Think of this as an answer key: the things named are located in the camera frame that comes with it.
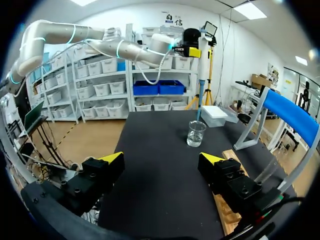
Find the wooden board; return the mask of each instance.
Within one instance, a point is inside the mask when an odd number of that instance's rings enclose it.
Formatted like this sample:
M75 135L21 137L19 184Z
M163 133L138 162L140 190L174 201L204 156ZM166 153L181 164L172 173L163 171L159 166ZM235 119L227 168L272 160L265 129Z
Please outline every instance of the wooden board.
M223 151L222 155L223 155L223 158L225 159L233 158L239 163L241 163L233 150ZM245 175L249 176L243 165L241 165L241 169L244 171ZM230 209L230 207L228 206L228 204L225 202L225 200L220 194L213 195L213 197L214 197L216 207L218 209L224 235L226 236L235 230L235 228L237 227L241 219L241 216L239 213L234 213Z

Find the black tabletop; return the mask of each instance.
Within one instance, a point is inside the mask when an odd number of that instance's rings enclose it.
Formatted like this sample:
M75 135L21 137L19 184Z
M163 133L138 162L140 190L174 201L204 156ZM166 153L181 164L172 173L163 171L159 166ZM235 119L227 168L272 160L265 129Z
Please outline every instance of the black tabletop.
M188 123L195 119L193 110L130 113L115 149L124 152L125 170L103 198L99 226L139 237L224 236L212 192L197 169L198 157L201 152L222 157L223 151L233 149L245 126L226 122L224 127L207 128L201 146L190 147ZM235 153L252 178L272 158L262 143ZM279 166L263 187L277 186L285 176ZM287 193L296 195L292 187ZM274 218L276 225L296 207L284 206Z

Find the ceiling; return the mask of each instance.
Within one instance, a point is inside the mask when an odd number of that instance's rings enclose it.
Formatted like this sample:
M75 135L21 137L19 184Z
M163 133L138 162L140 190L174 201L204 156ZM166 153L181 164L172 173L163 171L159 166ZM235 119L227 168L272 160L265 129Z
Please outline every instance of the ceiling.
M230 7L245 2L245 0L97 0L87 6L81 7L70 0L43 0L30 14L25 25L45 19L53 22L75 23L93 14L106 10L142 3L171 3L196 7L206 11L212 11L222 16L230 17ZM282 4L276 4L273 0L255 0L254 4L265 14L267 18L247 20L237 11L232 11L231 20L248 29L262 39L285 62L286 67L301 71L307 77L315 79L318 76L316 61L311 62L308 52L312 48L304 31L297 23L295 17ZM9 56L17 56L22 39L22 32L12 43ZM308 66L296 62L295 56L308 60ZM5 69L14 62L14 58L8 59Z

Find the white storage bin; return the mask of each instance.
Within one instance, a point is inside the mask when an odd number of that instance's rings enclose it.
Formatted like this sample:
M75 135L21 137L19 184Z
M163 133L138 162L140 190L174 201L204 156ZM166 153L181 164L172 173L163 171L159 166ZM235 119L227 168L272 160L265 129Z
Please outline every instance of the white storage bin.
M54 108L51 112L52 112L53 118L55 118L55 119L61 118L61 114L59 112L59 108L58 107Z
M148 112L151 111L152 101L150 98L141 97L135 100L134 105L137 112Z
M93 86L85 86L77 89L79 99L88 99L95 94L95 89Z
M88 119L94 119L97 116L95 106L84 106L85 108L82 109L84 117Z
M115 81L111 82L110 84L110 90L112 95L116 94L124 94L126 91L126 81Z
M71 105L62 106L59 108L59 113L62 118L68 117L72 113L72 107Z
M187 107L187 103L185 101L176 101L171 103L171 110L173 111L182 111Z
M218 106L201 106L201 118L209 128L223 127L227 116Z
M179 70L190 70L190 57L175 57L173 60L173 68Z
M55 104L59 102L62 98L60 91L55 91L54 93L47 95L49 104Z
M77 72L77 75L78 75L78 77L77 77L78 79L85 78L85 77L89 76L89 69L88 69L87 65L78 66L76 68L76 72Z
M144 64L143 62L140 62L140 61L136 62L135 65L138 65L141 69L149 69L150 68L149 65Z
M168 111L170 100L165 97L155 97L152 101L155 111Z
M96 115L99 118L105 118L105 117L109 117L109 112L107 109L107 102L102 101L102 102L98 102L95 106L94 109L96 111Z
M124 117L126 100L113 100L106 106L109 112L109 116L115 119Z
M102 72L104 74L116 72L118 69L117 59L108 59L101 61Z
M166 56L161 69L162 70L170 70L172 68L172 61L173 61L173 57L172 56Z
M58 85L57 78L52 77L44 81L45 89L49 90Z
M103 83L98 85L93 85L95 94L97 97L106 96L110 94L110 85L109 83Z
M143 27L143 33L144 34L158 34L159 33L159 27Z
M149 46L151 44L152 35L153 33L142 33L141 36L143 44Z
M98 74L102 74L102 66L101 62L95 62L88 65L89 75L94 76Z
M38 84L35 88L38 94L41 93L43 91L43 83Z

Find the blue padded bar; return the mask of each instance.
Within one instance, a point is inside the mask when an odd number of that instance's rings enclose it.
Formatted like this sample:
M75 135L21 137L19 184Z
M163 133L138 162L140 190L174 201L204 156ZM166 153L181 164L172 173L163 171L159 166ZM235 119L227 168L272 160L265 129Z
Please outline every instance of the blue padded bar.
M306 111L272 90L268 91L263 106L289 124L311 148L319 124Z

